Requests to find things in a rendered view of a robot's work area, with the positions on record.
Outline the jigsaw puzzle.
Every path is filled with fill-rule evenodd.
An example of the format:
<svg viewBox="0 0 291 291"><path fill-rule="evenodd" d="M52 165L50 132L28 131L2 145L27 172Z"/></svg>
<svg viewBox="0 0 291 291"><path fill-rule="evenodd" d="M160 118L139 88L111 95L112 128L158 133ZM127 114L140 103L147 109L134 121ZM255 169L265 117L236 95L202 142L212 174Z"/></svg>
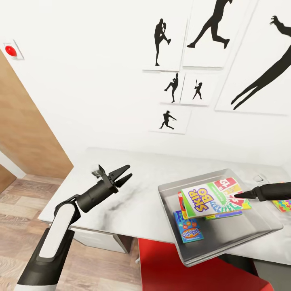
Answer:
<svg viewBox="0 0 291 291"><path fill-rule="evenodd" d="M280 212L291 211L291 199L289 200L272 200L272 203L280 210Z"/></svg>

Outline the board game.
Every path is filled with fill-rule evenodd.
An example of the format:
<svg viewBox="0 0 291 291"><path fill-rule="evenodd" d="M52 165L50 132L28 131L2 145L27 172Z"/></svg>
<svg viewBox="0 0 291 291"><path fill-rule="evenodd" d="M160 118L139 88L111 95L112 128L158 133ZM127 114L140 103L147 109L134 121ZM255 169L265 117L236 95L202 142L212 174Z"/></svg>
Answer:
<svg viewBox="0 0 291 291"><path fill-rule="evenodd" d="M193 219L252 209L247 198L234 196L241 193L243 191L234 177L181 189L178 197L183 218Z"/></svg>
<svg viewBox="0 0 291 291"><path fill-rule="evenodd" d="M238 216L238 215L242 215L242 211L236 211L236 212L225 213L225 214L220 214L220 215L205 216L203 218L204 218L204 221L209 221L209 220L233 217L233 216Z"/></svg>
<svg viewBox="0 0 291 291"><path fill-rule="evenodd" d="M184 219L181 211L182 210L173 212L181 243L185 244L203 240L204 236L196 218Z"/></svg>

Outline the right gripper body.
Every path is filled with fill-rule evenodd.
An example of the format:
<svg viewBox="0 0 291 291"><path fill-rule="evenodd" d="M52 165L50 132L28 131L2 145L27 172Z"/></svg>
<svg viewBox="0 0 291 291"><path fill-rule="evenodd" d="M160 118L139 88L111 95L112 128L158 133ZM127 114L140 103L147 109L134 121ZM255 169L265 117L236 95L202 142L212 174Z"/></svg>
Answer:
<svg viewBox="0 0 291 291"><path fill-rule="evenodd" d="M264 202L266 200L288 200L289 198L285 194L285 190L281 183L265 184L253 188L259 199Z"/></svg>

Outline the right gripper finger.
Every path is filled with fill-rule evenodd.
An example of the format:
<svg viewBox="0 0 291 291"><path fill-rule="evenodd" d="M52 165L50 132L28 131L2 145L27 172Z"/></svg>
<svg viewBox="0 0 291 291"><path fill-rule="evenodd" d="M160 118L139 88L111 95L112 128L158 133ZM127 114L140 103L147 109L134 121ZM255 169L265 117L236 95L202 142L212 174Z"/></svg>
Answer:
<svg viewBox="0 0 291 291"><path fill-rule="evenodd" d="M241 194L234 194L234 196L236 198L247 198L247 199L255 199L257 197L254 189L243 192Z"/></svg>

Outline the toy box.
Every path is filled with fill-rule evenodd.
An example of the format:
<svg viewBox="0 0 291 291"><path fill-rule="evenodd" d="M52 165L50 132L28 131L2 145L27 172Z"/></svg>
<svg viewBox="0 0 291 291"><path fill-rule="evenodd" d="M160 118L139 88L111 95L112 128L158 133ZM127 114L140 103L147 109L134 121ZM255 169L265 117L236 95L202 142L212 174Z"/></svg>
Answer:
<svg viewBox="0 0 291 291"><path fill-rule="evenodd" d="M181 210L178 192L181 189L231 177L237 180L243 192L250 191L244 182L229 168L157 186L160 203L179 257L186 267L218 257L284 230L285 227L281 221L256 197L255 199L248 199L252 209L243 210L242 215L209 221L204 221L203 217L196 218L204 239L182 244L173 215L174 211ZM183 200L182 206L185 209Z"/></svg>

